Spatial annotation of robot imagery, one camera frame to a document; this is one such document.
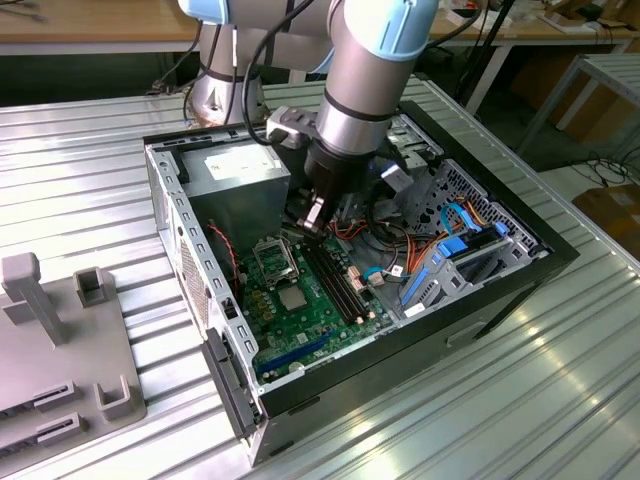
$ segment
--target corrugated metal surface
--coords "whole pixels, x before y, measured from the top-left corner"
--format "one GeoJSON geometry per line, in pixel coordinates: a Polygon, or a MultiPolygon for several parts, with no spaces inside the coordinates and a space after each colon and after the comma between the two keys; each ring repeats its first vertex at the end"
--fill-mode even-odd
{"type": "MultiPolygon", "coordinates": [[[[307,84],[267,97],[272,107],[314,107],[321,92],[307,84]]],[[[414,79],[405,93],[581,257],[498,331],[255,470],[232,436],[155,235],[140,137],[183,128],[181,100],[0,111],[0,255],[35,251],[45,280],[91,265],[115,275],[149,406],[140,423],[22,474],[637,478],[637,263],[596,238],[435,87],[414,79]]]]}
{"type": "Polygon", "coordinates": [[[586,55],[581,68],[640,107],[640,54],[586,55]]]}

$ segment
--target workbench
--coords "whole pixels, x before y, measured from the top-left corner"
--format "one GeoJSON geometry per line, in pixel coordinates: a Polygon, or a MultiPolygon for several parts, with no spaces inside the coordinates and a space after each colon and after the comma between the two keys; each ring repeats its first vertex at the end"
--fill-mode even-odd
{"type": "MultiPolygon", "coordinates": [[[[177,0],[46,0],[40,13],[47,17],[46,23],[0,14],[0,56],[182,52],[196,30],[196,21],[182,13],[177,0]]],[[[441,38],[456,28],[446,16],[438,11],[430,38],[441,38]]],[[[478,33],[469,28],[444,46],[473,46],[478,33]]],[[[514,22],[498,33],[493,42],[497,48],[466,108],[471,113],[478,110],[513,47],[610,44],[612,53],[622,53],[636,36],[626,29],[614,29],[611,36],[595,31],[565,34],[540,18],[514,22]]],[[[304,73],[291,73],[292,83],[304,82],[304,73]]],[[[572,118],[564,121],[568,124],[572,118]]]]}
{"type": "MultiPolygon", "coordinates": [[[[266,89],[317,108],[322,83],[266,89]]],[[[251,471],[155,231],[141,137],[185,128],[182,98],[0,110],[0,256],[42,281],[116,279],[148,415],[25,478],[637,478],[640,265],[433,83],[416,101],[581,256],[505,323],[251,471]]]]}

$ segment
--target power cable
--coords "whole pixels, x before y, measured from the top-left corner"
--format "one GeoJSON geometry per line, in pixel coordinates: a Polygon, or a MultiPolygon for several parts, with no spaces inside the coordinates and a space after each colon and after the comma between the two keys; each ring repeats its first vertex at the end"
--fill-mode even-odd
{"type": "Polygon", "coordinates": [[[475,23],[475,21],[478,18],[480,18],[480,14],[482,13],[482,8],[480,7],[480,0],[473,0],[473,3],[476,5],[476,12],[474,13],[474,15],[471,18],[469,18],[466,22],[464,22],[462,25],[460,25],[455,30],[451,30],[446,35],[438,38],[437,40],[434,40],[434,41],[428,43],[427,46],[424,49],[428,50],[430,48],[438,47],[438,46],[442,45],[443,43],[448,42],[452,38],[457,37],[462,32],[464,32],[466,29],[471,27],[471,25],[473,25],[475,23]]]}
{"type": "Polygon", "coordinates": [[[209,69],[211,68],[211,62],[213,61],[213,54],[215,53],[216,47],[218,46],[218,38],[220,38],[220,25],[216,25],[216,31],[213,34],[213,41],[211,42],[211,50],[209,51],[209,58],[207,59],[206,68],[203,68],[202,72],[196,78],[189,80],[183,86],[177,88],[172,92],[172,93],[177,93],[177,92],[182,92],[186,90],[184,95],[184,100],[182,102],[182,116],[185,122],[188,121],[187,102],[189,101],[189,96],[193,91],[193,86],[195,85],[195,83],[201,78],[204,78],[206,75],[209,75],[209,69]]]}
{"type": "Polygon", "coordinates": [[[167,77],[171,75],[173,72],[175,72],[177,68],[180,65],[182,65],[182,62],[184,62],[187,59],[187,57],[189,57],[189,55],[193,53],[193,51],[198,46],[198,41],[200,40],[200,33],[202,33],[202,20],[198,21],[198,28],[196,29],[196,35],[193,38],[193,42],[191,43],[187,51],[180,56],[180,58],[175,63],[175,65],[171,67],[161,78],[153,82],[153,85],[151,86],[151,91],[148,93],[149,95],[157,95],[163,92],[168,92],[170,90],[168,86],[165,84],[167,77]]]}
{"type": "Polygon", "coordinates": [[[266,48],[267,44],[271,41],[272,37],[284,27],[285,24],[293,21],[298,15],[304,12],[315,0],[305,0],[296,8],[291,10],[288,14],[282,17],[282,20],[278,22],[271,30],[269,30],[264,38],[260,40],[260,43],[256,47],[255,52],[253,53],[253,57],[247,66],[247,71],[244,75],[244,81],[242,83],[242,119],[244,120],[245,128],[247,129],[247,133],[249,136],[259,145],[269,146],[272,142],[268,139],[264,139],[258,136],[256,131],[253,128],[253,124],[251,123],[251,119],[249,118],[249,83],[251,79],[251,71],[254,69],[256,64],[258,63],[258,59],[260,55],[262,55],[262,51],[266,48]]]}

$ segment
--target green circuit board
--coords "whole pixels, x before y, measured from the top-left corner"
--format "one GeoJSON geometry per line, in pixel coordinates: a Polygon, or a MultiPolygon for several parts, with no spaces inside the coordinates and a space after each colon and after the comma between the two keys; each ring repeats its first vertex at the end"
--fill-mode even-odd
{"type": "MultiPolygon", "coordinates": [[[[347,255],[337,242],[332,240],[325,242],[324,248],[331,254],[336,267],[344,272],[346,278],[346,269],[349,266],[347,255]]],[[[307,264],[300,246],[294,245],[291,252],[300,272],[297,281],[280,282],[271,290],[266,287],[255,256],[247,256],[240,261],[248,270],[242,310],[258,342],[259,351],[253,363],[256,371],[261,372],[258,376],[261,383],[288,374],[293,362],[309,365],[392,325],[389,315],[373,295],[367,295],[367,299],[359,296],[369,311],[367,318],[363,318],[362,323],[345,323],[307,264]],[[302,292],[306,305],[289,311],[283,305],[280,293],[282,289],[292,286],[297,286],[302,292]],[[261,366],[267,362],[305,345],[312,345],[316,341],[323,342],[321,348],[295,358],[283,366],[262,372],[261,366]]],[[[273,250],[273,255],[279,255],[279,252],[273,250]]],[[[261,261],[263,264],[266,261],[270,265],[280,265],[276,258],[265,260],[261,256],[261,261]]]]}

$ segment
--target wooden table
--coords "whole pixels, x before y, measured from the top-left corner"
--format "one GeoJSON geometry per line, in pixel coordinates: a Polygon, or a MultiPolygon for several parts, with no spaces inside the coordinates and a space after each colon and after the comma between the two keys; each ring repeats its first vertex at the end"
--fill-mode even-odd
{"type": "MultiPolygon", "coordinates": [[[[177,0],[40,0],[46,23],[0,13],[0,55],[59,55],[82,53],[141,53],[184,51],[193,41],[196,21],[187,17],[177,0]]],[[[438,12],[431,38],[440,38],[456,26],[438,12]]],[[[445,46],[471,46],[478,30],[471,28],[445,46]]],[[[594,33],[564,34],[543,20],[514,23],[502,29],[497,47],[467,103],[475,113],[515,46],[596,45],[611,43],[612,53],[624,52],[636,34],[615,31],[613,38],[594,33]]],[[[305,74],[292,72],[293,83],[305,74]]],[[[568,124],[573,118],[563,118],[568,124]]]]}

